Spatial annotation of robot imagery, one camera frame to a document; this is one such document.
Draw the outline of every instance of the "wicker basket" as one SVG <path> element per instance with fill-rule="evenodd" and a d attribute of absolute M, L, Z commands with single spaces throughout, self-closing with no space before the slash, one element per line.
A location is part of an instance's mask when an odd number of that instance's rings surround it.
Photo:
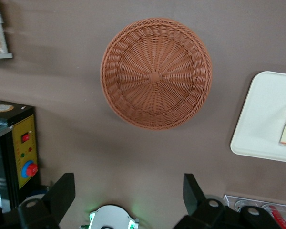
<path fill-rule="evenodd" d="M 169 129 L 202 107 L 212 81 L 211 59 L 189 28 L 150 18 L 126 26 L 109 43 L 101 81 L 122 119 L 146 129 Z"/>

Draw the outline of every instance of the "black machine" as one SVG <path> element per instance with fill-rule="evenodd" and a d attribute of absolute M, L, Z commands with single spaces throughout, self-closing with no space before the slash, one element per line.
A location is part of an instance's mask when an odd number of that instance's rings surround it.
<path fill-rule="evenodd" d="M 0 206 L 17 207 L 40 189 L 34 107 L 0 101 Z"/>
<path fill-rule="evenodd" d="M 74 175 L 64 174 L 42 199 L 25 201 L 5 214 L 0 208 L 0 229 L 59 229 L 74 198 Z M 280 229 L 262 208 L 243 207 L 238 213 L 216 199 L 206 199 L 192 174 L 184 175 L 184 203 L 189 215 L 174 229 Z"/>

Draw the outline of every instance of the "red button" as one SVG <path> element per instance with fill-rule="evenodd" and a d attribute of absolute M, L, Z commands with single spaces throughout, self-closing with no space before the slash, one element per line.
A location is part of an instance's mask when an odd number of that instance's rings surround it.
<path fill-rule="evenodd" d="M 22 135 L 22 137 L 21 137 L 22 143 L 28 141 L 29 138 L 30 138 L 29 134 Z"/>
<path fill-rule="evenodd" d="M 26 174 L 30 177 L 34 176 L 38 171 L 38 166 L 34 163 L 30 164 L 27 168 Z"/>

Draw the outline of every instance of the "green indicator light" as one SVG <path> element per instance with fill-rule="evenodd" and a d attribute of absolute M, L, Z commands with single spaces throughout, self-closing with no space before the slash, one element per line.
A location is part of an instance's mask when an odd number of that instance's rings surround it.
<path fill-rule="evenodd" d="M 129 221 L 129 224 L 128 224 L 128 229 L 133 229 L 135 226 L 135 222 L 133 222 L 132 220 Z"/>

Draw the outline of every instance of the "white tray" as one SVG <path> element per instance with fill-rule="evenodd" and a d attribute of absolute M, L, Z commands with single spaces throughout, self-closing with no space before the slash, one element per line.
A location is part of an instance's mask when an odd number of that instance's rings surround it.
<path fill-rule="evenodd" d="M 286 74 L 262 72 L 251 83 L 231 150 L 238 155 L 286 162 L 280 143 L 286 124 Z"/>

